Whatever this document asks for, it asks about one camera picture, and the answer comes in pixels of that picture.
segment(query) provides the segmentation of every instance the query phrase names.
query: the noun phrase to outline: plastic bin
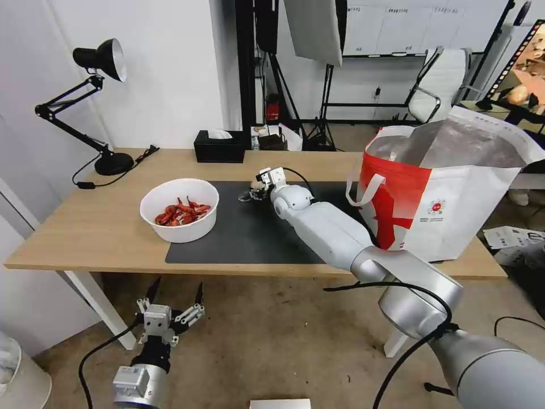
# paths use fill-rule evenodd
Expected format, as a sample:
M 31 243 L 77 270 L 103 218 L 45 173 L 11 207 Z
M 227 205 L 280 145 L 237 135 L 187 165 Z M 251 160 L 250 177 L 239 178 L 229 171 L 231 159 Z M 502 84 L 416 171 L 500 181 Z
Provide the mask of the plastic bin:
M 47 403 L 51 376 L 25 354 L 17 341 L 1 332 L 0 374 L 0 408 L 42 409 Z

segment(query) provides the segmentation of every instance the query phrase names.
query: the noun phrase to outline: table leg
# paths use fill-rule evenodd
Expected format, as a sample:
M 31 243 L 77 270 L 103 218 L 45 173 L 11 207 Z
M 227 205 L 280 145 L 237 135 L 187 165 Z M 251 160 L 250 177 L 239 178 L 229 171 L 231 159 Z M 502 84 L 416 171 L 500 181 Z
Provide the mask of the table leg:
M 65 271 L 65 273 L 114 334 L 117 335 L 127 329 L 127 325 L 89 272 Z M 132 350 L 136 344 L 132 332 L 122 336 L 119 341 L 127 350 Z
M 397 328 L 393 330 L 390 338 L 384 344 L 384 354 L 386 358 L 394 358 L 397 354 L 397 351 L 401 349 L 403 344 L 409 339 L 407 335 L 399 331 Z

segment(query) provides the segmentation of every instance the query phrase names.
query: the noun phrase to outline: black desk lamp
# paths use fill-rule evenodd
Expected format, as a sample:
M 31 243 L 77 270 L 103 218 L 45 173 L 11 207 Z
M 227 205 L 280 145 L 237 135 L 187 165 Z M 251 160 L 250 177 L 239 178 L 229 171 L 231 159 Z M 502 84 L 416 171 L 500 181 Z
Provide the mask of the black desk lamp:
M 69 89 L 58 97 L 53 98 L 51 101 L 37 105 L 35 108 L 36 115 L 51 122 L 53 125 L 68 132 L 81 142 L 86 143 L 100 152 L 100 158 L 95 162 L 95 170 L 98 174 L 110 176 L 125 173 L 132 168 L 134 163 L 130 155 L 112 152 L 108 148 L 108 144 L 75 130 L 70 125 L 57 118 L 59 112 L 64 111 L 82 99 L 85 99 L 102 89 L 104 77 L 98 74 L 98 69 L 102 70 L 106 75 L 115 80 L 124 82 L 127 79 L 127 68 L 125 67 L 121 45 L 116 39 L 110 39 L 102 43 L 97 49 L 76 48 L 72 53 L 72 57 L 76 64 L 85 68 L 91 76 L 81 84 L 76 85 L 74 88 Z M 70 95 L 88 84 L 92 85 L 94 89 L 77 98 L 61 101 L 61 99 L 65 98 L 67 95 Z

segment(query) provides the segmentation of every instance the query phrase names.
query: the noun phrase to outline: gray floor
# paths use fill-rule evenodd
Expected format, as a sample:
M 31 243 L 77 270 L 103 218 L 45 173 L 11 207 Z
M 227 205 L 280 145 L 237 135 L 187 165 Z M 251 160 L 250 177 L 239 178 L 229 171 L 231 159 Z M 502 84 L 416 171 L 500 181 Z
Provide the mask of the gray floor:
M 361 151 L 371 127 L 332 129 L 338 147 Z M 522 208 L 504 199 L 487 226 L 510 224 L 543 229 L 545 216 L 530 215 L 545 202 L 533 194 Z M 127 320 L 136 311 L 155 276 L 104 274 L 105 291 Z M 156 302 L 176 308 L 189 305 L 200 281 L 205 284 L 207 319 L 185 334 L 173 350 L 168 377 L 170 394 L 162 409 L 246 408 L 251 399 L 303 398 L 314 409 L 370 408 L 377 388 L 393 364 L 382 352 L 392 327 L 377 307 L 378 289 L 325 294 L 324 286 L 352 280 L 164 276 Z M 540 320 L 522 292 L 510 281 L 463 282 L 464 302 L 455 321 L 464 329 L 492 334 L 494 320 L 516 315 Z M 545 333 L 532 325 L 504 321 L 500 335 L 545 361 Z M 53 377 L 51 408 L 84 407 L 77 378 L 81 357 L 110 337 L 99 323 L 41 354 L 37 362 Z M 111 408 L 111 381 L 119 365 L 135 352 L 112 344 L 86 365 L 96 408 Z M 429 394 L 423 382 L 444 385 L 431 351 L 422 348 L 399 370 L 383 408 L 458 408 L 452 397 Z

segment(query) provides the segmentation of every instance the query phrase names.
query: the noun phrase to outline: red crayfish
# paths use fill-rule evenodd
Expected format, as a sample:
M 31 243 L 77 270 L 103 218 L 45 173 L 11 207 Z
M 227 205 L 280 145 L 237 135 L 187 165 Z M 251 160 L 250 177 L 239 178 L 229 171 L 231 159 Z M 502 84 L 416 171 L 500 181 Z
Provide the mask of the red crayfish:
M 204 217 L 210 206 L 192 202 L 187 196 L 188 206 L 178 198 L 178 204 L 171 204 L 165 207 L 165 212 L 155 218 L 155 223 L 161 226 L 181 226 L 193 223 Z

